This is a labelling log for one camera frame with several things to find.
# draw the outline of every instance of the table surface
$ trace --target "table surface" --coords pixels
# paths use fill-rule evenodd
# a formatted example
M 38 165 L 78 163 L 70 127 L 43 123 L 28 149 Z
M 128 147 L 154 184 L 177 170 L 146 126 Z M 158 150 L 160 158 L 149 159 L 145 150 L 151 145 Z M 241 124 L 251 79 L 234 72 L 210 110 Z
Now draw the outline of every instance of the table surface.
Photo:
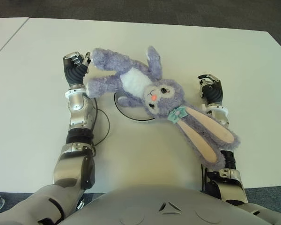
M 267 32 L 29 19 L 0 52 L 0 191 L 35 192 L 52 182 L 70 116 L 65 54 L 102 47 L 146 61 L 149 45 L 162 57 L 164 78 L 182 84 L 194 105 L 202 104 L 198 75 L 221 79 L 230 128 L 242 141 L 235 157 L 244 187 L 281 185 L 281 47 Z M 93 66 L 89 71 L 85 80 L 112 74 Z M 169 121 L 129 120 L 112 94 L 98 105 L 111 131 L 97 147 L 96 183 L 88 192 L 141 183 L 200 189 L 200 163 Z M 99 114 L 95 141 L 106 131 Z
M 0 18 L 0 49 L 9 41 L 27 19 L 27 17 Z

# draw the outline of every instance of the plush toy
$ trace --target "plush toy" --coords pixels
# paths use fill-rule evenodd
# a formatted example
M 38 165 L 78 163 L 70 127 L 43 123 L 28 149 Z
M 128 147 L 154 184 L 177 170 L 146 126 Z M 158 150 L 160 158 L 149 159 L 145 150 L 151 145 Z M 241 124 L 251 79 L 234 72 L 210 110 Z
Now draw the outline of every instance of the plush toy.
M 122 106 L 145 107 L 147 113 L 157 119 L 166 119 L 186 137 L 209 169 L 225 166 L 220 150 L 232 150 L 239 144 L 237 136 L 214 118 L 184 100 L 182 87 L 172 79 L 161 79 L 160 56 L 153 47 L 147 50 L 148 67 L 110 50 L 95 49 L 92 62 L 101 70 L 115 70 L 115 75 L 93 78 L 87 90 L 91 98 L 106 92 L 124 91 L 125 98 L 118 100 Z

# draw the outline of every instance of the white belly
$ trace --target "white belly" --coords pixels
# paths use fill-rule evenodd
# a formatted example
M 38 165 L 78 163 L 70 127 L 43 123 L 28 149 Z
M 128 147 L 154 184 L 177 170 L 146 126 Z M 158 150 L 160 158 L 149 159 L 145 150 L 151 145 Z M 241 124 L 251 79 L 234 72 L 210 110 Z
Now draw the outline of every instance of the white belly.
M 123 89 L 132 95 L 142 98 L 145 87 L 152 81 L 136 68 L 131 68 L 127 73 L 120 76 Z

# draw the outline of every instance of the floor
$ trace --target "floor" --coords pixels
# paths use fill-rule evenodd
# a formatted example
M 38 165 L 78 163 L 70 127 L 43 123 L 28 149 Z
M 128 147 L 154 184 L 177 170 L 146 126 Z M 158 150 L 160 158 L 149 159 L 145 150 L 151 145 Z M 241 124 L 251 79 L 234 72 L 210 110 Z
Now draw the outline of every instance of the floor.
M 281 45 L 281 0 L 0 0 L 0 17 L 161 23 L 268 31 Z M 246 189 L 249 202 L 281 212 L 281 187 Z M 1 193 L 8 210 L 30 194 Z M 90 202 L 94 195 L 85 195 Z

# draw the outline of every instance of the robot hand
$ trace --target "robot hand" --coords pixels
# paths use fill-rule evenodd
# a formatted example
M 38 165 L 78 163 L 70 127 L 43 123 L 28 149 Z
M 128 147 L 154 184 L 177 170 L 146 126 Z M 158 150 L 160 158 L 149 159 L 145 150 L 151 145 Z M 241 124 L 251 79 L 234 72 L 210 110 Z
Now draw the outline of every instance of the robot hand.
M 223 89 L 221 81 L 211 74 L 201 75 L 198 78 L 201 79 L 200 95 L 202 98 L 206 98 L 207 104 L 222 105 Z
M 72 52 L 63 58 L 64 71 L 69 86 L 83 85 L 83 78 L 88 73 L 88 67 L 91 62 L 90 53 L 85 57 L 79 52 Z

